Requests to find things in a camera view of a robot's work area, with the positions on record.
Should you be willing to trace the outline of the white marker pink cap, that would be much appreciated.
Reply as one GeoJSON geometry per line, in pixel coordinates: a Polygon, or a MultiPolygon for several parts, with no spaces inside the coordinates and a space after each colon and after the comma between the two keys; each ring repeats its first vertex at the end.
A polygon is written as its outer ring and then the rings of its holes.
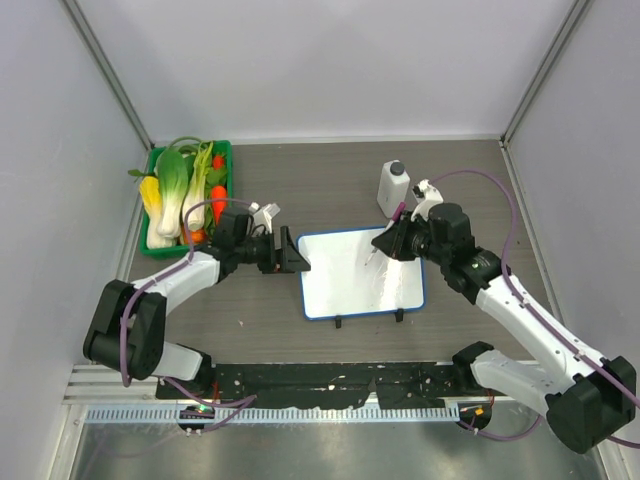
{"type": "MultiPolygon", "coordinates": [[[[400,202],[395,210],[395,212],[393,213],[391,219],[389,220],[389,222],[387,223],[387,225],[384,227],[383,233],[386,233],[391,227],[393,227],[397,221],[400,219],[402,212],[404,211],[404,209],[406,208],[406,203],[405,202],[400,202]]],[[[369,256],[367,257],[366,261],[365,261],[365,266],[367,266],[371,260],[373,259],[373,257],[375,256],[375,254],[378,252],[378,248],[376,246],[374,246],[369,254],[369,256]]]]}

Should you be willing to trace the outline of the blue framed whiteboard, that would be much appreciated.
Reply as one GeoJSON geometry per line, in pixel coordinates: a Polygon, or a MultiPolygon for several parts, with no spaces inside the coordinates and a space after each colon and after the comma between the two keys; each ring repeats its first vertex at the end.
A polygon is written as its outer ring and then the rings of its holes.
{"type": "Polygon", "coordinates": [[[427,300],[421,260],[399,262],[371,240],[382,226],[308,233],[297,247],[311,265],[300,274],[304,316],[310,321],[422,309],[427,300]]]}

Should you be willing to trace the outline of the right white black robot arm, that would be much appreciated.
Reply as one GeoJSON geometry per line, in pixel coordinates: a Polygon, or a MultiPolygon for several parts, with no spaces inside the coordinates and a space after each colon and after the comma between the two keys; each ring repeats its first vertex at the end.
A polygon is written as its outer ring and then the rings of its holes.
{"type": "Polygon", "coordinates": [[[497,320],[537,361],[514,361],[485,342],[453,358],[451,380],[465,395],[505,394],[544,417],[570,450],[585,453],[630,424],[639,408],[637,374],[624,357],[608,359],[572,334],[527,293],[495,253],[479,247],[455,203],[425,216],[403,212],[372,246],[397,261],[437,265],[447,285],[497,320]]]}

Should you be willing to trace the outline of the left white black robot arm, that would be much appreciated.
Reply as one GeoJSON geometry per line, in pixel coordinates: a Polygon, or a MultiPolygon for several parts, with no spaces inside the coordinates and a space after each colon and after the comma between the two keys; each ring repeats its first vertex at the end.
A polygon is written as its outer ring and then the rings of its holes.
{"type": "Polygon", "coordinates": [[[128,283],[110,281],[103,289],[83,344],[86,359],[121,373],[122,379],[168,377],[190,398],[200,399],[214,382],[210,355],[165,340],[168,314],[197,292],[226,279],[241,264],[263,274],[311,270],[291,238],[280,228],[281,242],[243,207],[227,207],[212,240],[154,276],[128,283]]]}

